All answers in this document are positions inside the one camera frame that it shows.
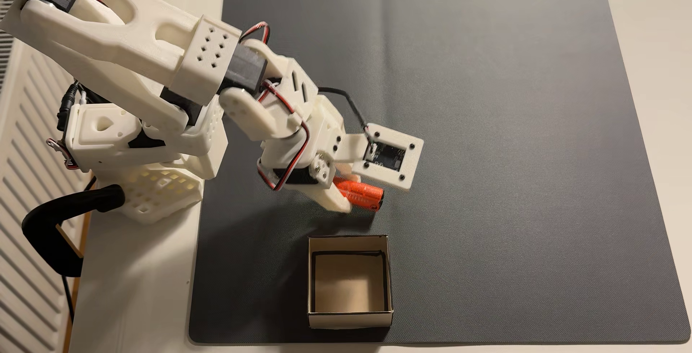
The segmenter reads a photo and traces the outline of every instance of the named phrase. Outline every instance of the orange cylinder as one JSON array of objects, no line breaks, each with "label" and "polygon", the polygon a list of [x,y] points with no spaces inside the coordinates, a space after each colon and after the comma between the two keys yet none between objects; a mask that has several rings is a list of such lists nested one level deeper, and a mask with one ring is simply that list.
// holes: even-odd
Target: orange cylinder
[{"label": "orange cylinder", "polygon": [[377,211],[382,206],[384,189],[334,176],[334,185],[351,204]]}]

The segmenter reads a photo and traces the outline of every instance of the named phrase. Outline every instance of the gray mat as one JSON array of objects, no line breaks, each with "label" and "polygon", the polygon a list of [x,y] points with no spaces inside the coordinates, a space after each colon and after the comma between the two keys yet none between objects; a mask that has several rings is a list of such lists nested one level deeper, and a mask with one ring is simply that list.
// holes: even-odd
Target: gray mat
[{"label": "gray mat", "polygon": [[[224,0],[366,118],[423,138],[375,215],[273,193],[228,120],[198,343],[666,343],[690,327],[608,0]],[[358,123],[334,98],[347,130]],[[390,329],[310,330],[309,234],[390,236]]]}]

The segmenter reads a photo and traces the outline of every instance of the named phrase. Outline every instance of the radiator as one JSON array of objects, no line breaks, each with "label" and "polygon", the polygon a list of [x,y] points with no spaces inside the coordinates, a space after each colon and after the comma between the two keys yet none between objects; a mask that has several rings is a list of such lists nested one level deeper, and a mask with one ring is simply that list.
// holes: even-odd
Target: radiator
[{"label": "radiator", "polygon": [[[12,0],[0,0],[0,17]],[[59,101],[72,76],[0,32],[0,352],[61,352],[68,322],[62,281],[22,234],[32,208],[81,191],[89,180],[65,169],[45,140],[56,129]],[[82,217],[63,224],[79,243]]]}]

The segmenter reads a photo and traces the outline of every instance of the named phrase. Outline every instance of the cardboard box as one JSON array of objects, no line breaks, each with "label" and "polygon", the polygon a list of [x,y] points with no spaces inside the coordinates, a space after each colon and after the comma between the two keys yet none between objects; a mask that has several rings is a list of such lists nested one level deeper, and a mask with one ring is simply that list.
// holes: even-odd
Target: cardboard box
[{"label": "cardboard box", "polygon": [[314,329],[392,324],[386,235],[308,238],[307,316]]}]

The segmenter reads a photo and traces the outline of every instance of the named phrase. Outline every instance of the white table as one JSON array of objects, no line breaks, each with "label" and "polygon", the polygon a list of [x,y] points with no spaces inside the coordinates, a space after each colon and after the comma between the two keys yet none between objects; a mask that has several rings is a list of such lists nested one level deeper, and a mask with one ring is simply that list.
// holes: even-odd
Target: white table
[{"label": "white table", "polygon": [[[222,0],[166,0],[221,17]],[[609,0],[666,229],[692,299],[692,0]],[[358,345],[198,346],[187,338],[199,205],[156,225],[96,214],[87,241],[72,353],[404,352]],[[529,345],[425,348],[446,352],[689,352],[692,345]]]}]

